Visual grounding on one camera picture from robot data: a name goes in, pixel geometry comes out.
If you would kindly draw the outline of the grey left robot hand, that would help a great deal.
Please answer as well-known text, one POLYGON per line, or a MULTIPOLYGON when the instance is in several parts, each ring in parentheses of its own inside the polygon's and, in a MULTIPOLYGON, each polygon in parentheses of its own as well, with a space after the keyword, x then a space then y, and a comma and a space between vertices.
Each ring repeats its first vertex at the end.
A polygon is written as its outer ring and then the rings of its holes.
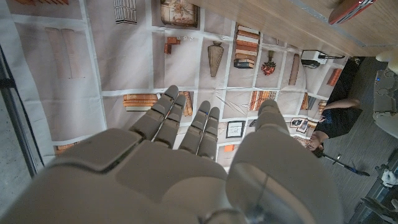
POLYGON ((397 74, 386 67, 378 70, 374 80, 373 118, 393 117, 397 114, 397 74))

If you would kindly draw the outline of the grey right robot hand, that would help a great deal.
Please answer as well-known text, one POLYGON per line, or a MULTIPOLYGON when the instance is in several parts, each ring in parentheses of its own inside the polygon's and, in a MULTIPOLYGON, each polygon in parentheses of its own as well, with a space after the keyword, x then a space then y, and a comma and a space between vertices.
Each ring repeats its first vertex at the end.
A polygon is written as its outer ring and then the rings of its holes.
POLYGON ((130 129, 67 149, 2 223, 342 223, 330 174, 295 140, 274 100, 229 169, 215 160, 220 111, 204 101, 174 149, 185 98, 170 86, 130 129))

